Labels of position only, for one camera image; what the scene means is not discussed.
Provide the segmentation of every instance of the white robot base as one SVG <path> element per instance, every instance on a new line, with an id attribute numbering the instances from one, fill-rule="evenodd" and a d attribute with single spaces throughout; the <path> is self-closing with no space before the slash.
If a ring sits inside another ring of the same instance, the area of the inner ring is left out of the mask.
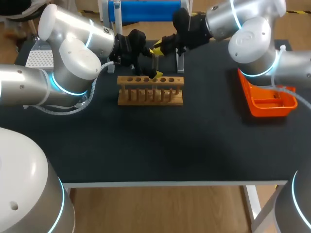
<path id="1" fill-rule="evenodd" d="M 0 233 L 73 233 L 73 205 L 42 149 L 2 128 L 0 139 Z"/>

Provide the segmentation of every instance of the orange tray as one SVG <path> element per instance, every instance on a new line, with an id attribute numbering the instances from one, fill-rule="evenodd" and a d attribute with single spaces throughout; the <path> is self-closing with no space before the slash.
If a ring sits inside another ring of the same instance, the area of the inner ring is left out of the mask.
<path id="1" fill-rule="evenodd" d="M 285 117 L 291 110 L 297 108 L 295 97 L 272 90 L 265 90 L 250 84 L 239 70 L 239 78 L 249 109 L 255 117 Z M 295 92 L 294 87 L 286 89 Z"/>

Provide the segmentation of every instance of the cable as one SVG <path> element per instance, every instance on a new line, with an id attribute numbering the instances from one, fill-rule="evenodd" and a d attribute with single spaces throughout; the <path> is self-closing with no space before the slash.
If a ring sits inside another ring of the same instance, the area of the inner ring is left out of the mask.
<path id="1" fill-rule="evenodd" d="M 104 63 L 101 67 L 101 71 L 103 69 L 105 69 L 108 65 L 113 65 L 113 64 L 114 64 L 114 62 Z M 89 94 L 89 98 L 85 101 L 85 104 L 81 108 L 78 108 L 78 109 L 75 109 L 75 110 L 72 110 L 69 112 L 55 112 L 55 111 L 48 110 L 48 109 L 43 108 L 43 107 L 38 106 L 38 105 L 31 105 L 31 106 L 42 111 L 42 112 L 45 112 L 45 113 L 50 114 L 50 115 L 56 115 L 56 116 L 67 116 L 67 115 L 71 115 L 74 113 L 78 113 L 78 112 L 82 111 L 83 109 L 85 109 L 91 103 L 93 96 L 94 96 L 94 92 L 95 92 L 96 81 L 97 81 L 97 78 L 94 80 L 94 82 L 92 84 L 92 89 L 91 89 L 91 93 Z"/>
<path id="2" fill-rule="evenodd" d="M 281 59 L 281 55 L 283 52 L 286 51 L 286 46 L 282 45 L 280 47 L 280 54 L 279 54 L 279 61 Z M 311 103 L 309 103 L 305 98 L 303 98 L 302 96 L 298 95 L 297 93 L 290 91 L 288 89 L 286 89 L 285 87 L 283 88 L 279 88 L 276 87 L 276 83 L 275 83 L 275 76 L 276 76 L 276 70 L 278 68 L 278 64 L 276 65 L 275 69 L 273 70 L 273 73 L 271 75 L 271 85 L 270 87 L 265 87 L 265 89 L 269 89 L 269 90 L 274 90 L 274 91 L 278 91 L 278 92 L 284 92 L 286 94 L 289 94 L 291 96 L 294 96 L 296 99 L 298 99 L 300 102 L 302 102 L 304 105 L 306 105 L 310 110 L 311 110 Z"/>

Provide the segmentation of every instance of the robotic arm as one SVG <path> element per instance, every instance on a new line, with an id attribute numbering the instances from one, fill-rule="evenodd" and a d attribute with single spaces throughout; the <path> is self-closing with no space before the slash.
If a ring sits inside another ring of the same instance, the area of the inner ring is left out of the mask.
<path id="1" fill-rule="evenodd" d="M 53 52 L 54 70 L 0 65 L 0 103 L 2 105 L 44 105 L 71 108 L 79 102 L 102 70 L 99 57 L 110 57 L 115 64 L 134 64 L 140 71 L 140 53 L 146 49 L 145 34 L 133 30 L 128 36 L 75 15 L 54 4 L 44 10 L 39 37 Z"/>
<path id="2" fill-rule="evenodd" d="M 229 54 L 250 83 L 271 85 L 274 72 L 277 85 L 311 87 L 311 51 L 280 56 L 275 48 L 274 25 L 285 13 L 285 0 L 228 0 L 192 17 L 180 9 L 173 16 L 177 34 L 163 37 L 155 47 L 164 55 L 175 48 L 181 54 L 184 47 L 197 48 L 212 37 L 231 37 Z"/>

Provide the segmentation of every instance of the black tabletop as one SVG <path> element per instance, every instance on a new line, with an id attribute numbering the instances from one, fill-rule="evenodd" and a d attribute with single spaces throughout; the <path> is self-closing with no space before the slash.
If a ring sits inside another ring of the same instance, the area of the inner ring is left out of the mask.
<path id="1" fill-rule="evenodd" d="M 25 65 L 31 46 L 16 64 Z M 287 180 L 310 156 L 310 112 L 301 104 L 286 118 L 251 117 L 227 47 L 187 52 L 183 106 L 118 106 L 117 75 L 130 74 L 118 68 L 100 74 L 83 111 L 1 107 L 0 127 L 35 141 L 64 183 Z M 174 64 L 174 56 L 161 58 L 159 70 L 178 76 Z M 309 90 L 297 92 L 311 100 Z"/>

